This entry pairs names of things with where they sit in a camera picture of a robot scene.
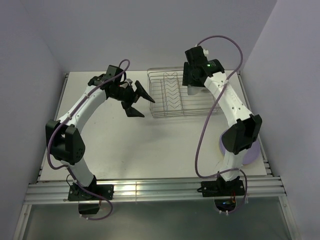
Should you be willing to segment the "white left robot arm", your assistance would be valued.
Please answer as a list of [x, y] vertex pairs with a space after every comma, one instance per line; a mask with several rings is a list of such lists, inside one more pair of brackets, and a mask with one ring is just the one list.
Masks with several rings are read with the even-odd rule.
[[51, 157], [60, 161], [73, 179], [72, 192], [78, 192], [86, 200], [102, 199], [103, 194], [84, 159], [86, 146], [81, 132], [97, 108], [109, 98], [119, 101], [129, 118], [144, 117], [132, 106], [139, 98], [154, 102], [139, 81], [132, 82], [125, 73], [115, 76], [105, 73], [91, 78], [72, 108], [58, 120], [49, 120], [45, 126], [48, 164], [58, 170]]

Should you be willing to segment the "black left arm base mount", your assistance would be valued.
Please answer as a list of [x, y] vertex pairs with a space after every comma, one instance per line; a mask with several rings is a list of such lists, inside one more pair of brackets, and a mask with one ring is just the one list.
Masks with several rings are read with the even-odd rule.
[[67, 200], [70, 202], [81, 201], [97, 201], [97, 200], [112, 200], [114, 194], [113, 184], [98, 184], [91, 188], [81, 188], [73, 183], [69, 188]]

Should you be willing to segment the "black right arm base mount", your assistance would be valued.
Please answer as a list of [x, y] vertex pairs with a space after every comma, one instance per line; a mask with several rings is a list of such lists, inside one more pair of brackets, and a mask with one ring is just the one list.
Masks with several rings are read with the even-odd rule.
[[212, 181], [202, 181], [196, 191], [203, 197], [232, 197], [244, 196], [246, 193], [243, 181], [237, 177], [231, 181], [225, 181], [222, 177]]

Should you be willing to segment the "white ceramic bowl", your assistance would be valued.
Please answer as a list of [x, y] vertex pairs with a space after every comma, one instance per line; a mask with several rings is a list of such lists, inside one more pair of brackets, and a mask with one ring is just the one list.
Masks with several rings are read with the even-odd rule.
[[207, 88], [205, 87], [198, 87], [198, 86], [191, 86], [191, 85], [187, 86], [187, 94], [189, 96], [194, 96], [199, 93], [206, 93], [206, 92], [207, 92]]

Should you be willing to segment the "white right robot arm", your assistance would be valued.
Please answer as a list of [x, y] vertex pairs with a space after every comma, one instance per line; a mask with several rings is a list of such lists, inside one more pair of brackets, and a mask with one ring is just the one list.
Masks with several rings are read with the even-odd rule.
[[260, 115], [254, 115], [241, 101], [220, 62], [204, 60], [198, 63], [185, 62], [182, 84], [188, 94], [195, 95], [195, 88], [206, 88], [215, 98], [224, 113], [228, 129], [221, 135], [225, 148], [221, 169], [216, 180], [203, 181], [199, 192], [205, 197], [222, 197], [233, 194], [243, 196], [245, 187], [240, 180], [240, 168], [247, 151], [257, 140], [262, 125]]

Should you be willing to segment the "purple plastic plate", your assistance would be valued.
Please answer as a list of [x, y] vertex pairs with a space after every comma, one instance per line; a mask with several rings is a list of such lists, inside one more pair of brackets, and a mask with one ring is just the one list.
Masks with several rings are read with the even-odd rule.
[[[223, 142], [222, 142], [222, 135], [219, 137], [219, 149], [220, 149], [220, 152], [223, 155], [225, 155], [226, 148], [224, 147]], [[259, 144], [259, 141], [256, 140], [252, 144], [251, 148], [249, 148], [247, 150], [246, 154], [244, 155], [242, 164], [249, 165], [249, 164], [253, 163], [255, 160], [258, 159], [258, 157], [260, 156], [260, 153], [261, 153], [260, 144]]]

